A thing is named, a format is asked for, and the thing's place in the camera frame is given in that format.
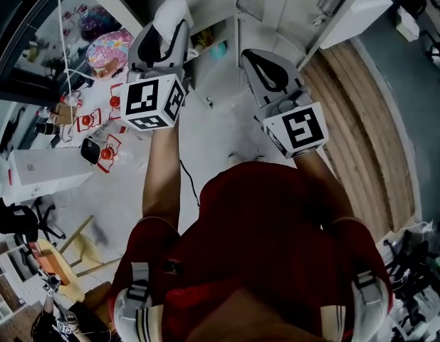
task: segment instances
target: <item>white cube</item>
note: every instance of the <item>white cube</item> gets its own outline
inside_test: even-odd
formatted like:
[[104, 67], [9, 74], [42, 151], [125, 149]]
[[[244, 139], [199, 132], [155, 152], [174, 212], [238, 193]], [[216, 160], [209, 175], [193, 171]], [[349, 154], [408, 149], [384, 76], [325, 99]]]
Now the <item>white cube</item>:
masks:
[[173, 73], [126, 83], [120, 92], [120, 117], [137, 130], [174, 127], [185, 95]]
[[266, 118], [263, 126], [285, 158], [316, 150], [328, 141], [328, 128], [320, 103], [298, 106]]

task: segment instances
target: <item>wooden floor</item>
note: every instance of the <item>wooden floor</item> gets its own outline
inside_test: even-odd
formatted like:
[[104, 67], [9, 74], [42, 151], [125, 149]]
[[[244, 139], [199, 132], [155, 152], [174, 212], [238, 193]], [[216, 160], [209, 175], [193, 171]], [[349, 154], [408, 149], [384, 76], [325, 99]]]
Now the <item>wooden floor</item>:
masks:
[[377, 84], [351, 43], [317, 52], [303, 69], [320, 101], [330, 140], [328, 157], [353, 210], [376, 241], [414, 213], [404, 150]]

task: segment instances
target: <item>gray floor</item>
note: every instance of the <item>gray floor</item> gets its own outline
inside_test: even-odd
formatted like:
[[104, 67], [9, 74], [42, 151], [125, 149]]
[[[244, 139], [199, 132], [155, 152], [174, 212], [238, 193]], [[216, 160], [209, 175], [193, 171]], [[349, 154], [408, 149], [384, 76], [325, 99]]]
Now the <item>gray floor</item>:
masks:
[[[433, 30], [425, 14], [421, 29]], [[384, 14], [361, 36], [388, 81], [413, 143], [424, 221], [440, 216], [440, 71], [424, 55], [423, 41], [409, 43]]]

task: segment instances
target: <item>concrete floor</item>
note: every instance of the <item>concrete floor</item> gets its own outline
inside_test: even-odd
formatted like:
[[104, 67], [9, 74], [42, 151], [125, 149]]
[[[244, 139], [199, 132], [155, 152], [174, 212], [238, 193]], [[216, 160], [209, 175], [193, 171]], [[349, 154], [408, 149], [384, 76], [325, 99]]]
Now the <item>concrete floor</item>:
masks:
[[[195, 95], [187, 97], [180, 115], [180, 152], [198, 196], [211, 178], [226, 169], [232, 151], [247, 160], [265, 155], [269, 162], [294, 166], [293, 161], [283, 158], [253, 119], [255, 106], [249, 91], [215, 103], [214, 109], [207, 108]], [[94, 216], [95, 221], [83, 233], [94, 240], [104, 261], [123, 255], [130, 232], [141, 217], [142, 188], [150, 148], [149, 133], [140, 138], [128, 133], [119, 139], [122, 140], [120, 157], [109, 175], [95, 171], [79, 188], [51, 195], [57, 207], [56, 224], [67, 237], [89, 215]], [[179, 232], [185, 232], [197, 217], [198, 208], [189, 178], [182, 173]], [[67, 259], [69, 262], [76, 260], [69, 253]], [[92, 276], [82, 277], [83, 288], [87, 291], [101, 281], [111, 281], [116, 268], [117, 265], [109, 266]], [[75, 269], [82, 270], [82, 265]]]
[[[429, 17], [420, 28], [434, 30]], [[440, 216], [440, 71], [425, 56], [425, 39], [409, 43], [384, 14], [360, 40], [388, 82], [412, 141], [424, 221]]]

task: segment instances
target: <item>maroon t-shirt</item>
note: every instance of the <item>maroon t-shirt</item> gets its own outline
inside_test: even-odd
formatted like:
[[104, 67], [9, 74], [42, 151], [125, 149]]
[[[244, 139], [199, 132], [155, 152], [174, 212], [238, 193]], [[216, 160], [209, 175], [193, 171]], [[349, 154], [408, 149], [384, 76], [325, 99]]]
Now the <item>maroon t-shirt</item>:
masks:
[[[199, 218], [181, 237], [163, 219], [142, 220], [116, 272], [111, 313], [117, 294], [132, 283], [131, 262], [148, 262], [153, 303], [164, 304], [165, 341], [185, 341], [243, 287], [319, 337], [320, 307], [345, 306], [347, 338], [355, 275], [372, 270], [387, 284], [391, 307], [389, 278], [366, 226], [346, 218], [322, 230], [326, 221], [316, 219], [306, 189], [295, 168], [246, 162], [206, 184]], [[176, 272], [168, 272], [174, 261]]]

